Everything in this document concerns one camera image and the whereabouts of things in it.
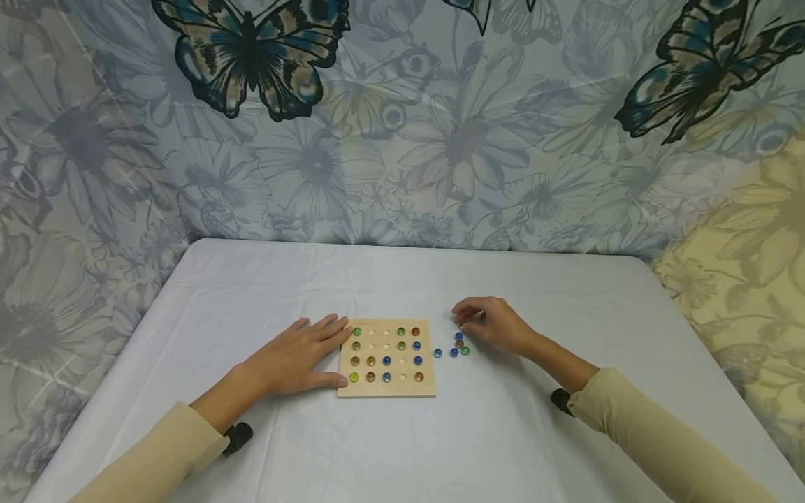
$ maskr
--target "left hand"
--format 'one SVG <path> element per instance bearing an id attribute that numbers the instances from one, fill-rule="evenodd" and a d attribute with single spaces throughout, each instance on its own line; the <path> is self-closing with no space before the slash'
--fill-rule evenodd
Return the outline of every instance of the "left hand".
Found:
<path id="1" fill-rule="evenodd" d="M 349 320 L 328 315 L 310 326 L 309 321 L 296 320 L 241 364 L 258 395 L 347 386 L 347 378 L 339 373 L 315 373 L 313 367 L 349 338 Z"/>
<path id="2" fill-rule="evenodd" d="M 296 320 L 241 364 L 190 407 L 219 433 L 224 433 L 252 405 L 267 394 L 291 394 L 313 388 L 343 388 L 346 377 L 316 373 L 313 367 L 341 346 L 352 333 L 349 320 L 325 316 L 308 327 L 307 318 Z"/>

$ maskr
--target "beige sleeve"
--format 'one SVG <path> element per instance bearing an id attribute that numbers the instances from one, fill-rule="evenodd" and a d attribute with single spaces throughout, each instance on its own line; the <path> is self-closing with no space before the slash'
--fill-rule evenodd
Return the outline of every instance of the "beige sleeve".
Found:
<path id="1" fill-rule="evenodd" d="M 574 393 L 570 411 L 606 434 L 675 503 L 774 503 L 775 499 L 704 437 L 601 369 Z"/>
<path id="2" fill-rule="evenodd" d="M 189 406 L 177 403 L 69 503 L 161 503 L 179 482 L 210 464 L 227 445 L 227 437 Z"/>

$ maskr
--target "hand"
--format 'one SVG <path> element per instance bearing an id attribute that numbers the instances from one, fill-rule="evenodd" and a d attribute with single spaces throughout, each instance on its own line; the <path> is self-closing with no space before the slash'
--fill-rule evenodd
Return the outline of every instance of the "hand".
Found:
<path id="1" fill-rule="evenodd" d="M 500 297 L 468 297 L 452 313 L 462 332 L 506 353 L 527 357 L 541 337 Z"/>
<path id="2" fill-rule="evenodd" d="M 315 373 L 313 367 L 349 338 L 346 318 L 325 316 L 308 327 L 296 320 L 246 361 L 230 370 L 191 405 L 220 433 L 224 433 L 252 405 L 267 394 L 291 394 L 313 388 L 343 388 L 345 377 Z"/>
<path id="3" fill-rule="evenodd" d="M 349 320 L 325 316 L 307 326 L 307 318 L 296 320 L 284 332 L 260 348 L 241 366 L 260 396 L 292 394 L 314 388 L 343 388 L 346 377 L 338 373 L 315 373 L 313 367 L 338 349 L 352 333 Z"/>

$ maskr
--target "wooden board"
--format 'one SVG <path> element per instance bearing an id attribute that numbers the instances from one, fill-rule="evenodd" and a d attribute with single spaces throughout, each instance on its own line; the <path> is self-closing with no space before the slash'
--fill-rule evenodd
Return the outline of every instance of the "wooden board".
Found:
<path id="1" fill-rule="evenodd" d="M 361 397 L 435 397 L 436 376 L 433 373 L 433 347 L 431 346 L 431 331 L 427 320 L 350 320 L 353 327 L 361 329 L 361 335 L 355 332 L 341 345 L 341 360 L 339 372 L 350 377 L 357 373 L 358 381 L 349 382 L 346 388 L 339 388 L 339 398 Z M 399 328 L 405 329 L 400 336 Z M 419 329 L 419 335 L 414 336 L 414 328 Z M 414 349 L 414 342 L 418 341 L 422 347 Z M 360 348 L 353 349 L 353 343 L 360 344 Z M 398 344 L 405 343 L 404 349 Z M 390 357 L 390 365 L 383 364 L 383 357 Z M 414 358 L 422 357 L 422 364 L 415 365 Z M 353 358 L 357 357 L 357 365 L 353 365 Z M 374 357 L 374 365 L 369 365 L 369 357 Z M 367 373 L 374 373 L 374 381 L 369 382 Z M 384 373 L 391 374 L 391 381 L 383 382 Z M 423 374 L 422 381 L 416 381 L 417 372 Z"/>

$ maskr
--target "floral backdrop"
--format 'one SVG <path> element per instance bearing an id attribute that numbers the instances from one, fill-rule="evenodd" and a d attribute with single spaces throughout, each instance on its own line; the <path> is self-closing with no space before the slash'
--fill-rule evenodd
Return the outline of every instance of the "floral backdrop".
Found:
<path id="1" fill-rule="evenodd" d="M 0 498 L 24 498 L 199 237 L 655 257 L 802 129 L 803 19 L 0 1 Z"/>

